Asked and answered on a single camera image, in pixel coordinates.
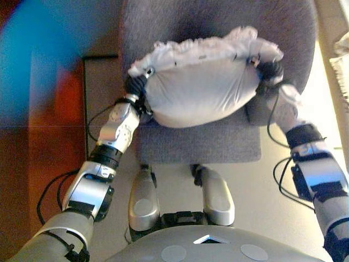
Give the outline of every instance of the white cloth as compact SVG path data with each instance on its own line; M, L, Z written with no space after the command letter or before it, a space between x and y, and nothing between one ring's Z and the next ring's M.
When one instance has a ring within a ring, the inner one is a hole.
M247 60L279 61L277 45L257 37L253 27L238 27L223 38L157 42L155 50L136 61L128 73L144 74L153 67L146 97L155 120L182 128L222 119L254 95L260 80Z

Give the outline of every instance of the blue blur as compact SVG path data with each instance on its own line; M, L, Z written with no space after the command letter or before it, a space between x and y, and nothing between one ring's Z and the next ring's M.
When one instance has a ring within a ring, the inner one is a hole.
M103 1L70 2L26 0L0 31L0 127L26 126L29 87L35 103L52 99L57 65L73 69L117 15Z

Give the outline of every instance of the robot forearm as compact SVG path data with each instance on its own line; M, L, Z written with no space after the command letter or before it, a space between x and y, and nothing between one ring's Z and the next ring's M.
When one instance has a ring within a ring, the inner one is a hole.
M95 149L64 197L63 212L47 221L10 261L88 261L93 224L107 215L114 192L109 184L139 125L136 101L146 80L145 76L128 80L127 90L134 92L116 102Z
M297 193L302 199L314 203L324 236L324 248L334 262L343 262L349 255L346 171L339 166L310 118L302 112L300 95L292 85L280 87L274 109L274 119L287 137L296 164L291 170Z

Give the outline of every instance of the chair seat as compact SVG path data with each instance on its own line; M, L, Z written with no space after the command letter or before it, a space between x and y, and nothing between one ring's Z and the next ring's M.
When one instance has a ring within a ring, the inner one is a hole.
M143 163L235 163L261 158L259 127L244 109L222 120L190 128L167 128L155 121L139 126L134 142Z

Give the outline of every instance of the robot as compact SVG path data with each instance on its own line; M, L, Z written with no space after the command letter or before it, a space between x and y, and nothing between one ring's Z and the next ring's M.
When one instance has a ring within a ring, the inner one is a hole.
M268 80L280 68L255 63ZM9 261L89 261L93 225L108 212L119 160L147 110L143 88L154 73L128 78L127 95L116 101L95 149L68 189L62 212L52 217ZM349 195L346 172L335 160L317 128L302 116L295 87L281 81L268 88L268 107L291 150L298 196L314 204L324 248L334 262L349 261ZM160 216L156 179L143 165L129 200L129 227L134 241L107 261L320 261L263 236L231 227L234 203L225 180L215 171L193 165L202 187L203 212Z

